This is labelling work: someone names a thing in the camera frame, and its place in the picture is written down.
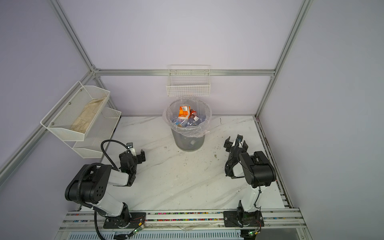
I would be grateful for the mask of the crushed bottle blue label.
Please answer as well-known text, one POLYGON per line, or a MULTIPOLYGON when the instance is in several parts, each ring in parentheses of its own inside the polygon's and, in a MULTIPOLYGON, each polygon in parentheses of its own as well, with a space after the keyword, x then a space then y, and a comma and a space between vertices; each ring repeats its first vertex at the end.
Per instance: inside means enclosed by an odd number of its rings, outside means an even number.
POLYGON ((174 124, 181 128, 191 128, 191 127, 196 127, 202 124, 205 120, 206 119, 204 118, 199 119, 198 117, 187 119, 187 120, 176 118, 174 120, 174 124))

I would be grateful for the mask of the red cap round bottle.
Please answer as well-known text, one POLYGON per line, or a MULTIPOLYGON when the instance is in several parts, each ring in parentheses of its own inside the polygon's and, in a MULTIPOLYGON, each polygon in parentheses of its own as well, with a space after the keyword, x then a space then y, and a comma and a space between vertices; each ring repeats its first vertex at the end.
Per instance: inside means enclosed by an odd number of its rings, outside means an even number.
POLYGON ((193 109, 190 110, 189 118, 194 119, 195 121, 197 121, 199 119, 197 112, 193 109))

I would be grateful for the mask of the orange label juice bottle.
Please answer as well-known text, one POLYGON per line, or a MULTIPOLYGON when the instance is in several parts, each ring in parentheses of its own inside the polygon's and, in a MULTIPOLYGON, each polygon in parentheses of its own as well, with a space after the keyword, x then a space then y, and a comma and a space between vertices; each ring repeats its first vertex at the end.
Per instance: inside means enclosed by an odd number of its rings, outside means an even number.
POLYGON ((189 106, 189 105, 180 106, 179 114, 178 114, 179 119, 187 120, 187 119, 189 119, 190 114, 191 114, 191 106, 189 106))

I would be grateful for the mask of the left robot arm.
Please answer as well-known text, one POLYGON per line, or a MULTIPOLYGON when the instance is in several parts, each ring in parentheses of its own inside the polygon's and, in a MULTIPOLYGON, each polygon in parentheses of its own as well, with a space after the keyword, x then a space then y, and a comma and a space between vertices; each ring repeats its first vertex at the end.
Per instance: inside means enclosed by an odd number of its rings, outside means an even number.
POLYGON ((144 150, 136 154, 134 149, 128 149, 119 158, 119 170, 100 163, 84 165, 67 186, 66 200, 93 209, 104 217, 130 221, 128 205, 113 197, 107 187, 132 186, 136 179, 137 165, 144 162, 146 156, 144 150))

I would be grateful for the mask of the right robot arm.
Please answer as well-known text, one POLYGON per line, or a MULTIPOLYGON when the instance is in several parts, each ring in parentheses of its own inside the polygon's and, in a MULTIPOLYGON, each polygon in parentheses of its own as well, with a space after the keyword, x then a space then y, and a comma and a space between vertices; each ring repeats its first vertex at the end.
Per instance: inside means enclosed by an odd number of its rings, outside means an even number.
POLYGON ((236 224, 243 227, 253 221, 261 221, 265 192, 277 180, 277 173, 264 152, 248 153, 249 146, 238 135, 235 141, 227 138, 224 143, 229 153, 225 163, 225 175, 231 179, 245 179, 248 184, 236 210, 236 224))

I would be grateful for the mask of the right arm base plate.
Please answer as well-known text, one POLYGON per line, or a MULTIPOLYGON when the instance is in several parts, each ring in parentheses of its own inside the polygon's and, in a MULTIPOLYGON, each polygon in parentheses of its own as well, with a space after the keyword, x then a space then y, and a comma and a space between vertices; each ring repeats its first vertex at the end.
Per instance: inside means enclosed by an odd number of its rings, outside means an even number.
POLYGON ((237 211, 224 211, 224 224, 225 227, 264 227, 264 217, 261 211, 255 212, 237 212, 237 211))

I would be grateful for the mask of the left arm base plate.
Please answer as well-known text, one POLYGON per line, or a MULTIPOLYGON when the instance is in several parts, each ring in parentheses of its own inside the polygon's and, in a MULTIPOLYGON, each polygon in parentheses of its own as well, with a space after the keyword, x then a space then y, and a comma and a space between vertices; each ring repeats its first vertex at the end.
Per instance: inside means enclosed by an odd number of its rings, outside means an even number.
POLYGON ((129 220, 124 220, 122 217, 106 217, 104 229, 135 229, 140 224, 144 224, 147 214, 145 212, 130 213, 129 220))

